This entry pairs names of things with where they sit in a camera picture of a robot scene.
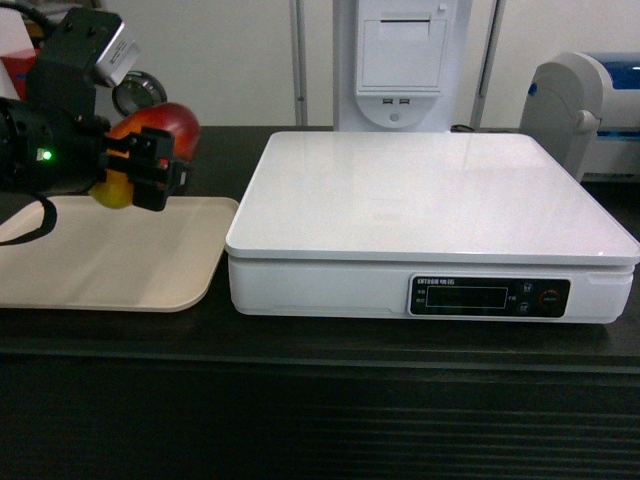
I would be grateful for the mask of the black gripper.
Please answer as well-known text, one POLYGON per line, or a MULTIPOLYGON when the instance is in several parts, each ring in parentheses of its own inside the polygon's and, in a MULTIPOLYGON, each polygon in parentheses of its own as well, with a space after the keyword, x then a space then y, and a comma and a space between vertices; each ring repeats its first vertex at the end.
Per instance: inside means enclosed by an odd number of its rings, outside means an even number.
POLYGON ((175 136, 143 127, 121 139, 96 115, 96 87, 114 83, 123 21, 115 13, 72 8, 26 74, 26 97, 1 101, 1 189, 10 193, 86 191, 98 203, 162 211, 189 174, 174 155, 175 136))

